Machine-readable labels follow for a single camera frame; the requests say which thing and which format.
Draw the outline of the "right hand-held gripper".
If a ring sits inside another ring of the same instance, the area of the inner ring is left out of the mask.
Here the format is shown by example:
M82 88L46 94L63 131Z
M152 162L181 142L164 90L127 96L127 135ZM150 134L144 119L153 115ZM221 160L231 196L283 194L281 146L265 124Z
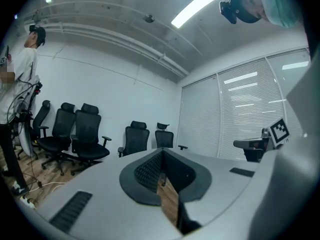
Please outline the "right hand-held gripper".
M289 136L288 127L281 117L272 125L264 127L261 137L235 140L233 146L243 149L248 162L259 163L266 152L281 148Z

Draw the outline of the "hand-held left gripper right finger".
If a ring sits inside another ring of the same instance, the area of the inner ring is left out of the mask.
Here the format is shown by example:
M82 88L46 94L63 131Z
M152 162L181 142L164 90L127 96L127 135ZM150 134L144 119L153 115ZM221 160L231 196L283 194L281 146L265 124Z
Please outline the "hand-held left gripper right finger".
M225 210L252 179L248 176L230 172L230 170L240 168L255 172L260 165L245 160L220 159L194 154L178 148L171 148L170 150L206 167L211 173L211 185L202 199L184 204L188 217L201 226L206 225Z

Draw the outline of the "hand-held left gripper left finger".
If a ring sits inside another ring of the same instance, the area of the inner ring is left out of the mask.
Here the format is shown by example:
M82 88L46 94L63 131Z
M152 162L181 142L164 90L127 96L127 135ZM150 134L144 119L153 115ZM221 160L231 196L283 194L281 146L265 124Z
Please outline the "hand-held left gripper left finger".
M92 197L69 234L80 240L178 240L181 232L173 226L160 206L136 203L122 189L122 169L150 151L122 158L107 157L50 194L37 212L49 221L78 191Z

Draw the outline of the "black mesh office chair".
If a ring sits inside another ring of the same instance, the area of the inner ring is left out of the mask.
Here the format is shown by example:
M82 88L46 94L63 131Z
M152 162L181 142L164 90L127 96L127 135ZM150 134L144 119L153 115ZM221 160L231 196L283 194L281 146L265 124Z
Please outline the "black mesh office chair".
M75 134L71 137L71 151L77 155L76 160L84 165L83 168L73 169L70 174L82 172L92 165L99 164L101 159L110 155L106 143L112 139L103 136L103 144L99 144L99 126L102 117L99 108L84 103L81 109L75 111Z
M41 164L43 170L46 165L55 161L57 168L60 170L60 175L63 176L62 161L71 161L63 151L68 151L71 145L71 131L76 121L74 112L75 105L64 102L56 112L54 125L52 128L52 136L46 135L47 126L41 126L43 137L37 140L37 144L45 152L49 153L50 158Z
M124 157L147 150L150 131L145 122L132 121L125 128L125 147L119 147L118 156Z
M13 130L12 130L12 141L13 141L13 149L15 150L16 147L20 146L20 140L19 140L19 123L29 121L30 123L30 138L32 142L32 149L38 148L39 151L42 150L42 148L38 145L38 139L41 137L41 126L45 118L47 117L50 108L51 103L49 100L45 100L42 102L41 108L36 114L35 117L33 117L32 114L32 108L31 104L29 104L29 107L27 107L25 104L19 104L18 105L18 118L15 119L13 123ZM21 158L21 153L24 153L22 147L20 151L16 154L17 160L19 161ZM37 160L38 154L33 149L33 156Z

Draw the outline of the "black chair with tilted headrest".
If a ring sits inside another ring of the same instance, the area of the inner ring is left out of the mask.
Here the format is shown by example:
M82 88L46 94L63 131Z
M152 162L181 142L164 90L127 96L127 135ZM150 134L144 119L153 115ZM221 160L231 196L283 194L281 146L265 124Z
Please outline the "black chair with tilted headrest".
M155 131L155 139L157 148L173 148L174 133L166 131L169 124L157 123L157 130Z

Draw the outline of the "white power strip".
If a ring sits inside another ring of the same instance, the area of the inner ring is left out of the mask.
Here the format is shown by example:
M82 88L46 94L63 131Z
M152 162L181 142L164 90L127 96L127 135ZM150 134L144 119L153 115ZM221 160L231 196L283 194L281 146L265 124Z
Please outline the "white power strip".
M26 197L24 196L21 196L19 198L20 202L23 203L25 206L31 208L31 209L35 209L35 205L29 200L27 199Z

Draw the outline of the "white rounded casing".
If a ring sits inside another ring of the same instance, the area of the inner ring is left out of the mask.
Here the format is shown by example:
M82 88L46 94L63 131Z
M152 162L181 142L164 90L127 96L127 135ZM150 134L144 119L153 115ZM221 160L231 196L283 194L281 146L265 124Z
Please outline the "white rounded casing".
M30 136L30 122L28 120L18 124L18 137L24 153L32 157L34 153Z

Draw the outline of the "white ceiling pipes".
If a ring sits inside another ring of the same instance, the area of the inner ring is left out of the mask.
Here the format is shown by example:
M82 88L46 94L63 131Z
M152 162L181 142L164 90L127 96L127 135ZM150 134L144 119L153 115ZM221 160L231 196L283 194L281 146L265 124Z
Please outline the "white ceiling pipes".
M173 27L151 14L113 2L66 0L29 9L23 22L50 32L113 44L149 59L180 78L189 75L187 53L178 46L191 43Z

